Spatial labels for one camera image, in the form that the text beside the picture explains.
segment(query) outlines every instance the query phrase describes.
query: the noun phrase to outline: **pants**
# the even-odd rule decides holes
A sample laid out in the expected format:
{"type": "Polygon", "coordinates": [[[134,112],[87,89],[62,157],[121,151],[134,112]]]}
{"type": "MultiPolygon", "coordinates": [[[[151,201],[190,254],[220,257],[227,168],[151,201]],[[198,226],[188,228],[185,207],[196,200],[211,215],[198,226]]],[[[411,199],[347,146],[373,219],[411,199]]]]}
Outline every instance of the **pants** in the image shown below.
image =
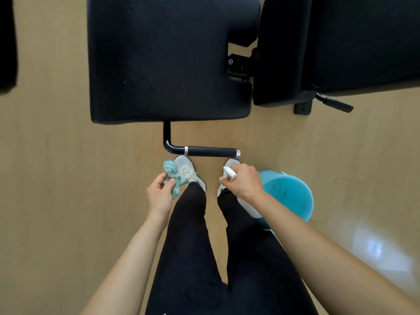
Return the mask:
{"type": "Polygon", "coordinates": [[[228,284],[221,280],[210,245],[205,192],[191,183],[172,213],[146,315],[318,314],[274,235],[227,189],[218,205],[228,223],[228,284]]]}

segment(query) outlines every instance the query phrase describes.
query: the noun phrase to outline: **leg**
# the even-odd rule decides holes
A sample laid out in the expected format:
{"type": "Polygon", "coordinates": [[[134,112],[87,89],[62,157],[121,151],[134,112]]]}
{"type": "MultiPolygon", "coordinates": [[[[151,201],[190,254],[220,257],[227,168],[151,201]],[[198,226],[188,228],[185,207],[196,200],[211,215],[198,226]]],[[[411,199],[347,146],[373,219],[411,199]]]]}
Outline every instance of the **leg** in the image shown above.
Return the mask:
{"type": "Polygon", "coordinates": [[[146,314],[183,315],[223,304],[226,285],[210,245],[205,208],[203,188],[190,183],[171,215],[146,314]]]}
{"type": "Polygon", "coordinates": [[[238,314],[317,314],[301,277],[270,231],[227,189],[218,205],[228,223],[229,296],[238,314]]]}

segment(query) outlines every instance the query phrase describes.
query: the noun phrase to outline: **person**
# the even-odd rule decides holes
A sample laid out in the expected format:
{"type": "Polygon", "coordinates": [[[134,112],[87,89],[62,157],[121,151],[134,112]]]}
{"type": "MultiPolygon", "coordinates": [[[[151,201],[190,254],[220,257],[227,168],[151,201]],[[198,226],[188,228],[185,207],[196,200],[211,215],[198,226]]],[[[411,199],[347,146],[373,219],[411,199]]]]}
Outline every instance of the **person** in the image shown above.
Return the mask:
{"type": "Polygon", "coordinates": [[[168,222],[146,315],[317,314],[302,279],[330,315],[420,313],[390,281],[265,193],[254,167],[234,159],[226,166],[237,177],[221,177],[217,194],[228,223],[228,283],[223,283],[204,219],[205,183],[188,158],[175,161],[190,183],[171,219],[175,181],[163,185],[163,173],[147,189],[146,221],[82,315],[139,313],[156,246],[168,222]],[[237,197],[255,207],[284,248],[237,197]]]}

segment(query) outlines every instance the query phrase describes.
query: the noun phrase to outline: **white sneaker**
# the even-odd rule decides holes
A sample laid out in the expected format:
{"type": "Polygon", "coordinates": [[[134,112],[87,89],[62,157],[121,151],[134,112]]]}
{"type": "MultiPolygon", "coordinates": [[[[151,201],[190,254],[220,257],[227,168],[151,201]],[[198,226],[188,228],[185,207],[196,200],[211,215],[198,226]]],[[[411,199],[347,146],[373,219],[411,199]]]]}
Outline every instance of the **white sneaker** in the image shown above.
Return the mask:
{"type": "MultiPolygon", "coordinates": [[[[238,165],[238,164],[240,164],[239,160],[231,158],[228,161],[226,161],[225,167],[230,167],[232,165],[238,165]]],[[[228,177],[228,174],[226,173],[226,171],[223,170],[223,178],[227,178],[227,177],[228,177]]],[[[226,187],[224,185],[220,184],[219,189],[217,189],[217,196],[220,195],[220,193],[222,192],[223,189],[226,189],[226,187]]]]}
{"type": "Polygon", "coordinates": [[[185,157],[184,155],[178,156],[175,158],[175,163],[178,166],[179,173],[184,176],[184,178],[187,178],[190,183],[191,182],[198,182],[200,187],[203,188],[204,192],[206,192],[206,184],[203,180],[198,178],[194,166],[190,159],[185,157]]]}

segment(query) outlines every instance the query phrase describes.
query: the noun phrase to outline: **blue bucket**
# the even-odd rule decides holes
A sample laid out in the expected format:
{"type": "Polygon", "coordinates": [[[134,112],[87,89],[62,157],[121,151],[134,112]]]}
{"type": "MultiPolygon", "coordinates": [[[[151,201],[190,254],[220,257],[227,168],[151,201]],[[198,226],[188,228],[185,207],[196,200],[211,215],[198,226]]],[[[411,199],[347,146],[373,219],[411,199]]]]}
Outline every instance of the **blue bucket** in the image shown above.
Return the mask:
{"type": "MultiPolygon", "coordinates": [[[[292,175],[277,173],[273,170],[261,171],[260,177],[265,192],[306,222],[310,219],[314,208],[314,198],[305,182],[292,175]]],[[[238,201],[264,229],[270,229],[261,215],[249,203],[239,198],[238,201]]]]}

